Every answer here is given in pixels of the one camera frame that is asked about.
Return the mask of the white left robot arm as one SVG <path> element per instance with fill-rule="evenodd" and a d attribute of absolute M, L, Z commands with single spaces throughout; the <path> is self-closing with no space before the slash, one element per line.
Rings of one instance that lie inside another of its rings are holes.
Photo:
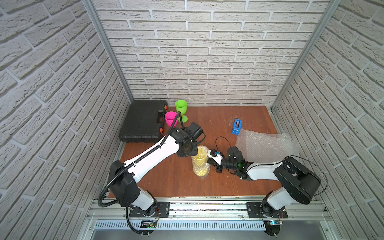
<path fill-rule="evenodd" d="M 152 168 L 173 154 L 181 158 L 196 156 L 200 135 L 205 133 L 196 123 L 188 128 L 174 127 L 142 154 L 123 163 L 115 161 L 110 167 L 108 183 L 99 195 L 99 207 L 105 208 L 118 203 L 121 207 L 137 207 L 145 216 L 152 216 L 158 208 L 157 200 L 141 189 L 138 182 Z"/>

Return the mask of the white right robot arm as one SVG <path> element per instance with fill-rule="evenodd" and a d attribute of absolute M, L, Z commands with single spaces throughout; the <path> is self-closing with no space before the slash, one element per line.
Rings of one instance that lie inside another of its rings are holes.
<path fill-rule="evenodd" d="M 267 218 L 282 211 L 286 205 L 300 203 L 308 205 L 319 186 L 321 179 L 293 156 L 271 164 L 251 163 L 245 160 L 237 147 L 227 150 L 228 157 L 217 150 L 208 151 L 208 164 L 215 167 L 218 173 L 223 169 L 233 171 L 232 174 L 241 180 L 273 180 L 282 187 L 267 194 L 259 206 L 259 211 Z"/>

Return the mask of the pink plastic wine glass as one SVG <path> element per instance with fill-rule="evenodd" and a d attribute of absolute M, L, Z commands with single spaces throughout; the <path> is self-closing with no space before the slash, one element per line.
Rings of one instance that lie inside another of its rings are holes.
<path fill-rule="evenodd" d="M 171 128 L 174 128 L 178 124 L 178 118 L 177 112 L 167 112 L 165 114 L 166 124 Z"/>

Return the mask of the blue tape dispenser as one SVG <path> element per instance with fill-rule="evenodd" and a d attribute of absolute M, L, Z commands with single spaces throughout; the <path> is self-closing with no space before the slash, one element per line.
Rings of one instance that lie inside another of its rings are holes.
<path fill-rule="evenodd" d="M 232 134 L 233 135 L 237 135 L 238 136 L 240 134 L 240 131 L 242 129 L 242 124 L 243 124 L 242 120 L 235 119 L 234 125 L 233 125 L 233 129 L 232 129 Z"/>

